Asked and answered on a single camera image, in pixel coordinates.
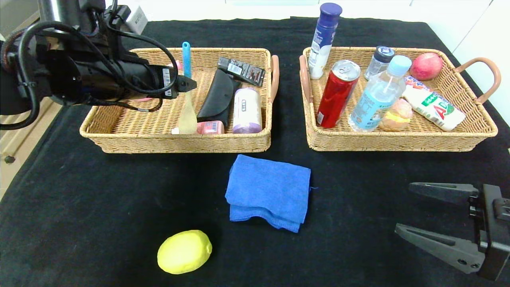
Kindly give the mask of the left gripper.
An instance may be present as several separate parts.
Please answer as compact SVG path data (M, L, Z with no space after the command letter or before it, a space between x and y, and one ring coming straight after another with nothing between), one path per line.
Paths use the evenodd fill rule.
M157 90L168 86L175 80L175 67L170 62L167 65L141 64L133 62L121 62L122 76L131 84L144 90ZM195 80L178 75L176 88L164 92L164 99L173 99L173 92L190 92L197 87ZM147 95L126 88L126 97L129 100L141 100L152 98L158 95Z

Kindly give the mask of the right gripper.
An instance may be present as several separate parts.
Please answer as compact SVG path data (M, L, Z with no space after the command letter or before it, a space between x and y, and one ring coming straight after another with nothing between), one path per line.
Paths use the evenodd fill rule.
M478 276L496 281L510 254L510 200L502 195L500 187L483 184L479 191L472 184L412 182L409 190L451 204L469 202L475 241L404 224L396 224L395 233L461 272L477 272Z

